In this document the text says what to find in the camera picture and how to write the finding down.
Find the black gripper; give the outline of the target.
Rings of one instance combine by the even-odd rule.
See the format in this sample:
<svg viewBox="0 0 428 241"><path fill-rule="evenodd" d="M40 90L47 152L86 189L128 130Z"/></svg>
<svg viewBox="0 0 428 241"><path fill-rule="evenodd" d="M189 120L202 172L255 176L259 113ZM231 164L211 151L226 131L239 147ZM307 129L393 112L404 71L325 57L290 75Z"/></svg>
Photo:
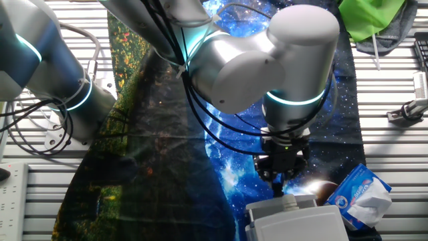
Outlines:
<svg viewBox="0 0 428 241"><path fill-rule="evenodd" d="M308 137L274 139L262 137L261 148L265 155L254 155L253 165L260 179L273 183L279 173L282 181L296 178L308 165Z"/></svg>

